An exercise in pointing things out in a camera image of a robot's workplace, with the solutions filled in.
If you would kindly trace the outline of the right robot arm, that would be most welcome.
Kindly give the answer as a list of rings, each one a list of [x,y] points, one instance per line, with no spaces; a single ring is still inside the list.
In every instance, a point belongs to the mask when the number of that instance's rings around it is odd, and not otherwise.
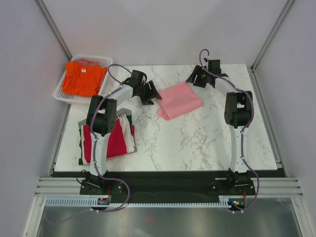
[[[230,179],[226,182],[227,191],[238,194],[244,188],[244,181],[250,171],[246,163],[247,130],[254,118],[251,91],[235,86],[220,68],[220,60],[208,60],[207,65],[196,65],[186,82],[205,88],[207,84],[220,91],[225,97],[224,119],[231,134]]]

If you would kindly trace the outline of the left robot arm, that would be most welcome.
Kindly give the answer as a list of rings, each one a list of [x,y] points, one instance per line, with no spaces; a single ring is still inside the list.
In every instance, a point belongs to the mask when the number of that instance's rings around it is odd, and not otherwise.
[[[117,106],[124,101],[139,97],[142,105],[153,105],[153,99],[161,100],[154,82],[147,81],[144,72],[133,70],[131,76],[124,80],[114,91],[91,98],[86,124],[89,125],[92,150],[89,172],[100,176],[107,172],[107,147],[111,132],[116,124]]]

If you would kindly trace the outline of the pink t shirt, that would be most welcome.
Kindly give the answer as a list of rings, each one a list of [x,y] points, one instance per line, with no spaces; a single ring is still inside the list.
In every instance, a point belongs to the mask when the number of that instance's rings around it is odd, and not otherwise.
[[[178,83],[159,92],[162,99],[158,99],[160,108],[157,115],[164,120],[172,120],[203,106],[187,82]]]

